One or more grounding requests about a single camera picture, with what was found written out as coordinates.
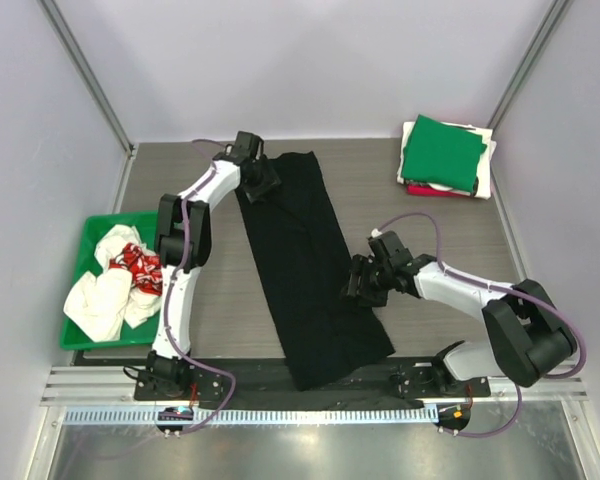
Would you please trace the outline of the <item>black t shirt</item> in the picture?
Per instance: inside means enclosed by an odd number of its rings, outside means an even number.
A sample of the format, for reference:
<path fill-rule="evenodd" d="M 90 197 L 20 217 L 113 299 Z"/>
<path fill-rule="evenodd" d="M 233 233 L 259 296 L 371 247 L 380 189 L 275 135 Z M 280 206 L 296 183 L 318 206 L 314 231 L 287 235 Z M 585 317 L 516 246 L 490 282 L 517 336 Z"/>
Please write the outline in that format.
<path fill-rule="evenodd" d="M 236 197 L 286 366 L 303 391 L 395 349 L 371 309 L 340 296 L 351 256 L 316 155 L 283 153 L 272 164 L 281 185 L 265 201 Z"/>

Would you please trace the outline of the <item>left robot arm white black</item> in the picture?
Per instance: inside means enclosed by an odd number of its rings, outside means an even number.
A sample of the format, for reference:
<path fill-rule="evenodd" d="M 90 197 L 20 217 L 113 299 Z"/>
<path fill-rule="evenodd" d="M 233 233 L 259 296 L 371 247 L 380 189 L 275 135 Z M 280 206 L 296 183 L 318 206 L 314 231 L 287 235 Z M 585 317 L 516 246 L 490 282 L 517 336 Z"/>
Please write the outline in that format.
<path fill-rule="evenodd" d="M 161 197 L 154 241 L 163 281 L 160 320 L 145 368 L 136 377 L 139 392 L 180 399 L 191 391 L 198 363 L 190 357 L 190 322 L 195 287 L 212 249 L 211 214 L 235 191 L 253 202 L 280 185 L 264 140 L 240 131 L 191 186 Z"/>

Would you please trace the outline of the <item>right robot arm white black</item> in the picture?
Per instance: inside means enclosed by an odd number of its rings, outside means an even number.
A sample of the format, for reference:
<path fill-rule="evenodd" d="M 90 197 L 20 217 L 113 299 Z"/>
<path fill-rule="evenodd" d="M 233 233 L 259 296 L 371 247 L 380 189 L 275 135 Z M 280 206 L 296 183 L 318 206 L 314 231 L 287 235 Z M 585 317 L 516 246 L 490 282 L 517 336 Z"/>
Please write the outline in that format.
<path fill-rule="evenodd" d="M 435 355 L 430 379 L 440 394 L 453 395 L 467 381 L 491 376 L 529 388 L 577 352 L 575 333 L 538 282 L 489 281 L 433 255 L 413 256 L 393 231 L 374 233 L 368 245 L 369 255 L 351 261 L 343 298 L 379 308 L 395 291 L 447 305 L 486 329 L 486 341 L 460 340 Z"/>

